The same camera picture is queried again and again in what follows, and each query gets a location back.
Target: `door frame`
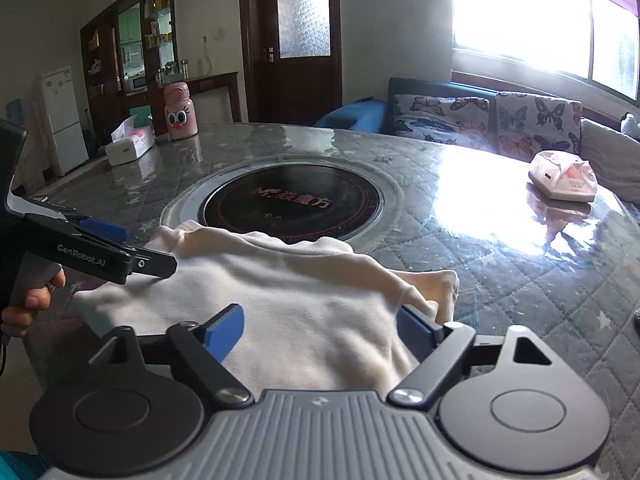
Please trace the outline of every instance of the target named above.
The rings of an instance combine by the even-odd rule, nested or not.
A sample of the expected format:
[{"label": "door frame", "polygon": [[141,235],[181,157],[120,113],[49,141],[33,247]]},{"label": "door frame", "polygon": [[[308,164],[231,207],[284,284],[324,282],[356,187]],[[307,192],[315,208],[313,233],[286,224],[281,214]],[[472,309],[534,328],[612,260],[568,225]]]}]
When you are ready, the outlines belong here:
[{"label": "door frame", "polygon": [[[242,37],[242,66],[244,68],[244,91],[250,123],[257,122],[257,96],[255,89],[254,54],[251,45],[258,40],[258,31],[252,29],[250,19],[251,0],[239,0],[240,34]],[[335,107],[342,106],[342,41],[340,37],[340,0],[329,0],[329,23],[331,53],[334,58]]]}]

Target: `teal clothing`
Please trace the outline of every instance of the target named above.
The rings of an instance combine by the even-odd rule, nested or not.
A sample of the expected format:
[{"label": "teal clothing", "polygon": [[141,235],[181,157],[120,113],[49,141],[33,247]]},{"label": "teal clothing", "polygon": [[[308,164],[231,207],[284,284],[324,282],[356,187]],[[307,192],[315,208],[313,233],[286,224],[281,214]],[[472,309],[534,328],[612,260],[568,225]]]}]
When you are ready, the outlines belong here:
[{"label": "teal clothing", "polygon": [[46,470],[38,455],[0,451],[0,480],[36,480]]}]

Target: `white refrigerator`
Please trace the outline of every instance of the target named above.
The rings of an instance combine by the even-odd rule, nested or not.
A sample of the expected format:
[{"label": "white refrigerator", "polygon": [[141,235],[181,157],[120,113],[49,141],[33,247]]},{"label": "white refrigerator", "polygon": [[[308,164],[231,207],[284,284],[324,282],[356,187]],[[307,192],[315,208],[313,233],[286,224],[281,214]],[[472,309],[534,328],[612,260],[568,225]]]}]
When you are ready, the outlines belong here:
[{"label": "white refrigerator", "polygon": [[71,67],[43,74],[40,122],[53,173],[63,176],[89,159],[84,145]]}]

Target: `cartoon face bottle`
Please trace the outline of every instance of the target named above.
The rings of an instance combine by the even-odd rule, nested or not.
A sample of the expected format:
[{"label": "cartoon face bottle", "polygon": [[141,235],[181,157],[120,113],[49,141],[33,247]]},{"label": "cartoon face bottle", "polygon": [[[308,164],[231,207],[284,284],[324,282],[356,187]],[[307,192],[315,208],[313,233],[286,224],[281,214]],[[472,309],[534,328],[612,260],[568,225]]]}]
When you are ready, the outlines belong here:
[{"label": "cartoon face bottle", "polygon": [[196,112],[189,99],[187,83],[173,83],[164,89],[164,118],[171,140],[185,139],[198,133]]}]

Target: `human hand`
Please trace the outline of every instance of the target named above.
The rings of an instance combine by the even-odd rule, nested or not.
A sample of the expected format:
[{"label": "human hand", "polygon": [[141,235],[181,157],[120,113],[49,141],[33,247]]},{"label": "human hand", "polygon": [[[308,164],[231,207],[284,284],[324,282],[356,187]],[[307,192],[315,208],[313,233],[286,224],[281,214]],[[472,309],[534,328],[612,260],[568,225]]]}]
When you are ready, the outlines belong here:
[{"label": "human hand", "polygon": [[[65,271],[60,270],[51,280],[55,287],[65,286]],[[41,310],[45,310],[51,303],[51,293],[48,286],[28,290],[23,306],[8,306],[2,310],[2,325],[0,329],[11,337],[23,337]]]}]

